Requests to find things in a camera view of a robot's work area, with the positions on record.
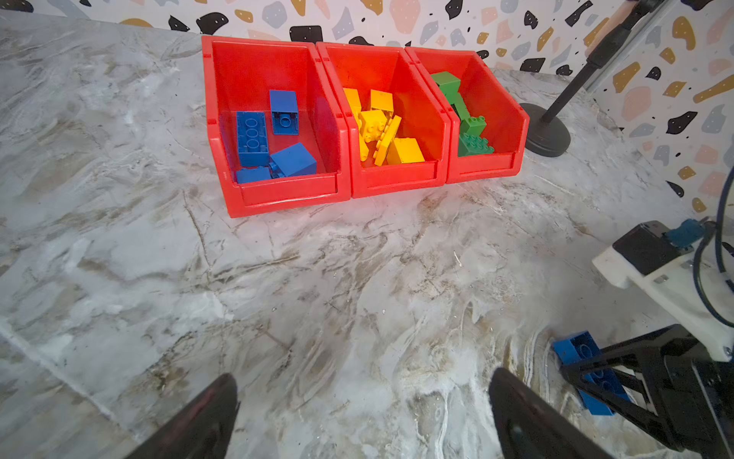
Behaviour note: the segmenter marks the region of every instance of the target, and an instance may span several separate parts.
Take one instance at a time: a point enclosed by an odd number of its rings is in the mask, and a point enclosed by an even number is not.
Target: yellow block
[[[383,91],[370,90],[369,106],[371,110],[382,110],[386,117],[391,118],[394,112],[393,95]]]
[[[377,147],[374,154],[374,165],[382,166],[385,161],[385,157],[388,155],[388,147],[393,142],[395,134],[398,133],[398,127],[400,127],[400,118],[398,115],[393,116],[385,127],[385,132],[382,133],[379,140],[377,141]]]
[[[360,134],[367,143],[378,140],[379,136],[385,130],[385,125],[388,123],[388,119],[385,118],[385,114],[381,110],[360,112],[358,119],[362,122]]]
[[[369,148],[367,148],[365,140],[360,136],[360,161],[367,161],[367,156],[369,156]]]
[[[346,94],[346,101],[349,102],[349,108],[352,109],[352,114],[356,117],[360,115],[362,111],[362,103],[360,102],[360,94],[357,90],[351,87],[344,88],[344,94]]]
[[[393,139],[388,149],[389,165],[404,165],[411,162],[424,162],[418,141],[415,139]]]

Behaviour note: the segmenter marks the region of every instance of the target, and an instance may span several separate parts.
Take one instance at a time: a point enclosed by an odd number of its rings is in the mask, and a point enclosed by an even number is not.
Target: black round base
[[[530,115],[530,126],[528,126],[528,140],[525,148],[541,156],[555,158],[561,156],[571,145],[571,134],[558,117],[554,117],[550,123],[542,123],[540,117],[545,109],[535,104],[520,104]]]

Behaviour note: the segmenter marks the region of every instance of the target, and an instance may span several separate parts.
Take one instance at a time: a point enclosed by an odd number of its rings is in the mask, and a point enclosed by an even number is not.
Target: bin containing blue blocks
[[[601,350],[588,331],[559,339],[553,343],[553,350],[556,351],[556,354],[558,354],[558,357],[564,365],[575,364],[576,362],[601,355]],[[609,368],[584,375],[584,379],[596,384],[605,391],[610,391],[618,397],[630,401],[619,379],[617,379],[617,376]],[[607,405],[596,400],[591,395],[581,390],[578,392],[581,394],[584,406],[586,406],[591,414],[596,416],[612,416],[614,414]]]
[[[205,36],[202,48],[229,215],[348,200],[349,130],[314,44]]]

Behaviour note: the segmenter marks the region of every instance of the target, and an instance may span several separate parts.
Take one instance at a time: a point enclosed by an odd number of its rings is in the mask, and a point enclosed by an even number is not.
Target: gray marble vein
[[[671,323],[591,260],[688,216],[586,93],[568,153],[517,177],[232,220],[199,35],[5,11],[0,31],[0,457],[121,458],[231,372],[230,458],[495,458],[500,365],[617,456],[680,454],[590,416],[550,349]],[[496,75],[545,106],[566,84]]]

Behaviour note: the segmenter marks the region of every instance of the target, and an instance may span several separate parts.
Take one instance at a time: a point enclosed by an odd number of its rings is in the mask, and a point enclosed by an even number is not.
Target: black pole
[[[542,156],[561,156],[571,144],[571,134],[563,121],[557,118],[558,113],[595,71],[606,65],[607,62],[625,44],[630,31],[643,16],[654,10],[663,0],[638,0],[635,7],[625,20],[614,27],[589,54],[586,65],[576,77],[566,86],[561,95],[553,102],[548,110],[535,104],[520,104],[530,116],[528,138],[525,147]]]

